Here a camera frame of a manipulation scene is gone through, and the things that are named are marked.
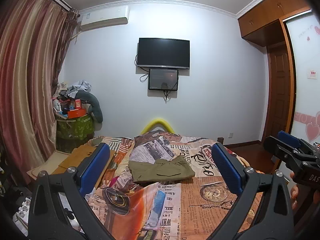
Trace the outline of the person's right hand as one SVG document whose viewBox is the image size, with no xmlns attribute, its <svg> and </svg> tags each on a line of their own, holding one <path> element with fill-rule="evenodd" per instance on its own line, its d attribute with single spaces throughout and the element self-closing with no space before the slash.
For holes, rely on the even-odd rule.
<svg viewBox="0 0 320 240">
<path fill-rule="evenodd" d="M 290 194 L 291 194 L 291 206 L 292 206 L 292 209 L 294 210 L 298 205 L 297 197 L 299 194 L 299 188 L 297 184 L 293 185 L 293 187 L 291 188 Z"/>
</svg>

